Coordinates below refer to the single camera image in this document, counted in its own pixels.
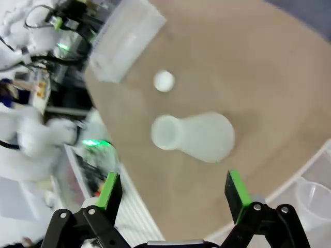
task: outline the brown table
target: brown table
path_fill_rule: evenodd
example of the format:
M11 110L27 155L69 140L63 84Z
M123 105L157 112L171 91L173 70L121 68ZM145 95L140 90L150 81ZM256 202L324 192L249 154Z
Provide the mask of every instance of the brown table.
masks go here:
M152 0L168 19L120 84L85 78L119 156L167 239L203 238L230 221L227 170L267 196L331 137L331 46L258 0ZM176 84L153 87L158 70ZM228 117L231 155L207 164L153 145L162 114Z

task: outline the white bottle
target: white bottle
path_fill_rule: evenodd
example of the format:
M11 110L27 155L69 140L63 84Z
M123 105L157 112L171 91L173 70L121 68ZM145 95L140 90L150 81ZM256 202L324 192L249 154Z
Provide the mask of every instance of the white bottle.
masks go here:
M177 149L215 163L229 155L235 134L229 120L216 112L183 119L162 115L152 125L152 141L163 150Z

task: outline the screw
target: screw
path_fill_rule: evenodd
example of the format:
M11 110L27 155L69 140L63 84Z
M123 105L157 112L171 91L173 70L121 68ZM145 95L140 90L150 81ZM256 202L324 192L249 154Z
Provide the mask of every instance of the screw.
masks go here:
M282 211L283 213L288 213L288 212L289 212L289 209L288 209L288 207L282 207L282 208L281 208L281 211Z
M260 211L260 210L262 209L262 207L261 207L261 205L259 205L259 204L255 204L255 205L254 205L254 209L255 209L256 211Z
M91 208L89 211L88 211L88 214L94 214L95 213L95 210L93 208Z

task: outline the white bottle cap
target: white bottle cap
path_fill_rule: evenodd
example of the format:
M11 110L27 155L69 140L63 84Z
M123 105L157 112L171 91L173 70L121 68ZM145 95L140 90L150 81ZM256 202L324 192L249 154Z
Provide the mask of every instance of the white bottle cap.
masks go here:
M158 91L168 92L175 84L175 77L168 71L159 71L154 76L154 86Z

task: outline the clear plastic container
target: clear plastic container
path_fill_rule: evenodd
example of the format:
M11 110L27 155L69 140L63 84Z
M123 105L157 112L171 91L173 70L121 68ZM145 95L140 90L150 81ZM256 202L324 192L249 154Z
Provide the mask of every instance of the clear plastic container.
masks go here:
M181 150L207 163L215 163L234 146L234 129L223 115L209 112L178 119L158 117L152 125L152 141L163 150Z
M331 224L331 190L301 178L297 182L295 196L297 213L305 231Z
M122 0L94 41L90 65L98 80L119 83L165 22L147 0Z

